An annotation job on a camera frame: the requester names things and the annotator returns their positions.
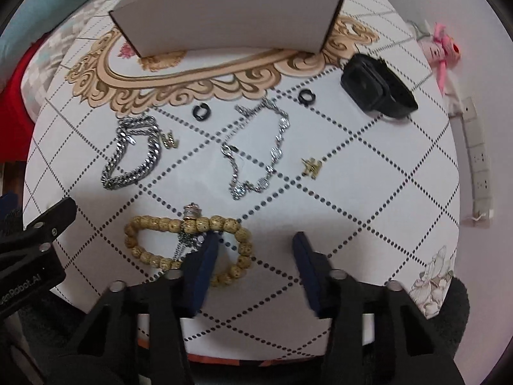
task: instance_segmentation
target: white tablecloth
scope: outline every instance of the white tablecloth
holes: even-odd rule
[[[58,69],[27,164],[25,223],[63,196],[79,207],[55,242],[67,273],[57,294],[88,311],[114,280],[156,279],[158,271],[124,247],[123,226],[136,215],[177,218],[194,201],[205,216],[239,218],[253,233],[255,261],[232,286],[211,288],[202,313],[183,320],[189,353],[245,360],[324,353],[329,321],[308,308],[291,254],[300,230],[333,267],[363,282],[399,280],[427,317],[438,312],[458,239],[456,152],[431,69],[387,0],[345,0],[319,55],[237,49],[144,62],[108,16],[115,3],[91,19]],[[344,92],[341,67],[357,51],[383,57],[412,90],[419,110],[410,119],[369,116]],[[302,88],[316,94],[310,108],[297,102]],[[264,194],[234,201],[220,142],[240,123],[235,104],[254,107],[264,95],[290,115],[283,158]],[[191,114],[200,101],[212,110],[204,122]],[[100,175],[114,151],[116,115],[148,109],[164,131],[173,130],[179,149],[165,150],[140,184],[104,190]],[[278,117],[266,110],[232,139],[243,180],[265,175],[277,131]],[[145,147],[144,140],[130,147],[121,167],[137,166]],[[316,180],[301,176],[302,158],[323,161]],[[148,230],[139,241],[169,257],[177,243],[175,235]],[[219,270],[237,258],[234,243],[224,236]],[[140,335],[147,332],[143,317]]]

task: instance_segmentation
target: blue pillow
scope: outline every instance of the blue pillow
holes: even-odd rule
[[[0,36],[0,91],[30,46],[44,33],[52,31],[86,1],[23,1]]]

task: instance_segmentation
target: watch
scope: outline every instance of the watch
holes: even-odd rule
[[[405,118],[419,108],[414,95],[383,59],[357,53],[344,68],[342,88],[363,111]]]

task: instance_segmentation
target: wooden bead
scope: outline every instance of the wooden bead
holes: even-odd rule
[[[212,277],[210,278],[210,286],[214,288],[219,286],[219,278],[217,277],[217,275],[212,275]]]
[[[137,230],[133,227],[132,223],[128,223],[125,226],[125,235],[135,237],[137,236]]]
[[[143,262],[145,265],[150,264],[150,259],[153,257],[153,253],[150,252],[142,252],[139,256],[139,260]]]
[[[232,265],[230,267],[230,276],[233,279],[239,279],[245,275],[244,269],[239,268],[237,265]]]
[[[177,218],[172,219],[169,222],[168,230],[171,233],[180,233],[181,232],[181,220],[178,220]]]
[[[224,218],[223,217],[212,216],[212,217],[210,217],[209,223],[210,223],[211,230],[223,231],[223,226],[224,226]]]
[[[233,279],[229,274],[218,275],[218,278],[219,278],[219,283],[221,285],[228,286],[228,285],[231,285],[231,283],[233,282]]]
[[[151,219],[152,219],[152,218],[153,218],[152,216],[142,216],[142,217],[140,218],[140,227],[141,227],[142,229],[147,229],[147,228],[149,228],[149,227],[150,227],[150,223],[151,223]]]
[[[243,256],[251,256],[252,253],[253,245],[250,242],[242,242],[241,244],[239,244],[239,254]]]
[[[167,271],[171,269],[171,264],[173,263],[173,259],[163,258],[160,262],[160,269],[163,271]]]
[[[158,231],[168,231],[170,221],[171,219],[168,217],[161,218],[160,221],[158,221]]]
[[[148,225],[148,229],[150,230],[158,230],[158,224],[160,223],[159,217],[152,217],[150,224]]]
[[[136,238],[132,236],[125,237],[125,246],[129,249],[132,249],[133,247],[137,246],[139,243]]]
[[[225,220],[225,224],[223,225],[223,230],[227,233],[232,233],[232,234],[237,232],[237,230],[239,228],[240,228],[240,223],[233,218],[227,218]]]
[[[144,248],[143,247],[140,247],[140,246],[134,246],[132,248],[132,256],[134,258],[140,258],[140,255],[143,254],[143,252],[145,252]]]
[[[251,232],[248,229],[241,227],[235,232],[235,239],[238,242],[247,242],[249,239],[251,239]]]
[[[205,231],[210,230],[210,224],[208,217],[198,217],[196,219],[196,228],[200,233],[204,233]]]
[[[196,229],[196,220],[194,219],[184,220],[181,224],[181,228],[184,233],[187,233],[188,235],[194,235],[198,232]]]
[[[251,266],[251,258],[249,256],[239,256],[237,266],[241,269],[248,269]]]
[[[158,254],[154,254],[150,259],[150,266],[152,268],[160,268],[160,262],[163,259],[162,256],[159,256]]]
[[[130,224],[134,227],[136,230],[140,230],[140,216],[135,216],[130,220]]]

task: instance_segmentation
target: black earring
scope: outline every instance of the black earring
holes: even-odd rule
[[[298,94],[299,104],[306,107],[311,106],[315,102],[315,94],[310,90],[301,90]]]
[[[202,112],[202,114],[199,114],[200,109],[204,110],[204,112]],[[192,115],[194,116],[194,118],[196,120],[198,120],[198,122],[203,122],[204,120],[209,118],[210,113],[211,113],[210,107],[208,106],[208,104],[205,104],[204,102],[202,102],[199,106],[195,106],[192,109]]]

